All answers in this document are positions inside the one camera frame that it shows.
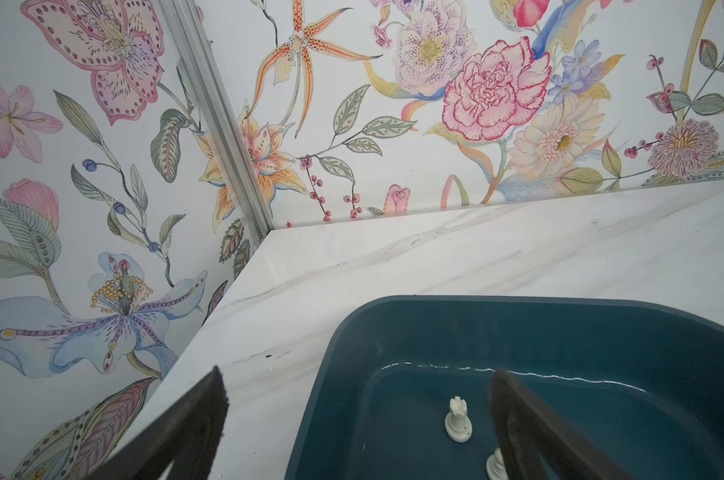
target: marble countertop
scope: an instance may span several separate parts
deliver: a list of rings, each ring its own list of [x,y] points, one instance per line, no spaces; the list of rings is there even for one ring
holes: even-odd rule
[[[273,231],[121,445],[218,365],[210,478],[282,478],[336,327],[398,294],[643,300],[724,325],[724,180]]]

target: water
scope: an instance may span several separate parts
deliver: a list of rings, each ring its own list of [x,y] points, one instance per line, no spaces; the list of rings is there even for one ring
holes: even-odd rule
[[[723,477],[722,449],[695,417],[671,402],[615,383],[519,378],[636,478]],[[486,480],[485,460],[497,447],[491,381],[492,370],[413,364],[383,370],[365,387],[344,478]],[[444,429],[453,396],[466,400],[472,421],[472,437],[463,444]]]

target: blue lily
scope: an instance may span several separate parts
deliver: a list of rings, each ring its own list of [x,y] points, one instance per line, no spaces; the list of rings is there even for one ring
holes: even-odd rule
[[[78,319],[38,296],[0,300],[0,360],[25,376],[42,378],[83,359],[100,373],[110,373],[120,357],[146,350],[156,358],[164,378],[178,359],[164,343],[170,321],[199,304],[207,272],[181,280],[163,298],[149,302],[153,290],[132,257],[103,253],[98,262],[107,276],[90,278],[91,307],[107,315]]]

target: purple flower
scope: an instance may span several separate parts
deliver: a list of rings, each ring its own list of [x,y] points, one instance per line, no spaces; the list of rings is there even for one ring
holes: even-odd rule
[[[549,89],[549,95],[554,97],[554,103],[560,105],[565,98],[571,93],[575,93],[583,88],[583,82],[580,80],[573,80],[565,75],[564,78],[558,74],[552,75],[552,82],[555,87]]]
[[[597,63],[601,53],[597,51],[599,48],[599,40],[595,40],[586,46],[583,40],[578,40],[576,49],[573,51],[574,57],[564,57],[562,66],[565,67],[565,77],[573,80],[585,78],[592,72],[592,65]]]

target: pink carnation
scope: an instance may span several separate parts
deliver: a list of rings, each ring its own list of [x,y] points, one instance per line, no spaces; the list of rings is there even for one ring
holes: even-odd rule
[[[709,122],[687,120],[666,132],[648,164],[665,177],[686,178],[703,170],[718,142],[719,134]]]
[[[512,125],[523,125],[546,97],[549,54],[533,60],[530,40],[503,40],[463,65],[445,91],[442,121],[467,140],[495,140]]]

